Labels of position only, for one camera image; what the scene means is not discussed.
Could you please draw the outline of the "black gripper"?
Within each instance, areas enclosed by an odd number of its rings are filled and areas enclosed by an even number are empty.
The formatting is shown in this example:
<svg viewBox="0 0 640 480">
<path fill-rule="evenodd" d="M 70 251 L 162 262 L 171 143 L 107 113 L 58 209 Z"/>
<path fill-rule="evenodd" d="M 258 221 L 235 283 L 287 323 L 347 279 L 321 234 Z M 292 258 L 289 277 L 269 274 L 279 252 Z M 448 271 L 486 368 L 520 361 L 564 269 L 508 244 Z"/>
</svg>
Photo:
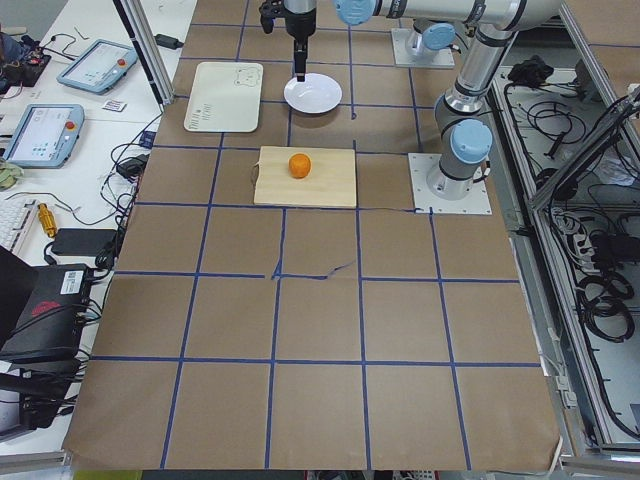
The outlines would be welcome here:
<svg viewBox="0 0 640 480">
<path fill-rule="evenodd" d="M 283 17 L 287 33 L 294 41 L 294 74 L 298 82 L 306 78 L 307 41 L 316 30 L 316 0 L 264 0 L 259 7 L 260 24 L 265 34 L 271 34 L 275 21 Z"/>
</svg>

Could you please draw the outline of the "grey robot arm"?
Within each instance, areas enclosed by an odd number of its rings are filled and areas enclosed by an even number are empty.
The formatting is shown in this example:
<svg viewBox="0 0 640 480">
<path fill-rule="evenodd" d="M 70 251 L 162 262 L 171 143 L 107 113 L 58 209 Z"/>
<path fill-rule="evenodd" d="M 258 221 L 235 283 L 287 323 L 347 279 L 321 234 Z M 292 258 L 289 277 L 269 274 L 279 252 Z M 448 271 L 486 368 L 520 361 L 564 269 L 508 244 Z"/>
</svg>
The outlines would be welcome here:
<svg viewBox="0 0 640 480">
<path fill-rule="evenodd" d="M 459 21 L 476 27 L 455 84 L 436 102 L 435 119 L 443 152 L 427 175 L 429 189 L 446 200 L 464 198 L 493 136 L 478 113 L 498 67 L 517 33 L 558 13 L 558 1 L 335 1 L 336 15 L 347 25 L 373 16 L 411 17 L 436 23 Z"/>
</svg>

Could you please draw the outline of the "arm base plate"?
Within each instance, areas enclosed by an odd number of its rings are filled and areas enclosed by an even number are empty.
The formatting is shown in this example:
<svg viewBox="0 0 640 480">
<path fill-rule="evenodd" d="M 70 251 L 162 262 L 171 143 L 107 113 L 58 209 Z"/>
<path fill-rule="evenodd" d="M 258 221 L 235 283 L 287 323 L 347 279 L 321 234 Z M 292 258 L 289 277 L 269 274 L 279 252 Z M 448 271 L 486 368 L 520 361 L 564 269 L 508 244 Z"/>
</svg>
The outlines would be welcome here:
<svg viewBox="0 0 640 480">
<path fill-rule="evenodd" d="M 440 157 L 440 154 L 408 154 L 414 209 L 424 214 L 491 215 L 481 168 L 476 169 L 471 179 L 452 180 L 441 171 Z"/>
<path fill-rule="evenodd" d="M 455 66 L 454 56 L 448 47 L 440 50 L 427 48 L 422 35 L 413 29 L 393 28 L 391 38 L 398 67 L 452 70 Z"/>
</svg>

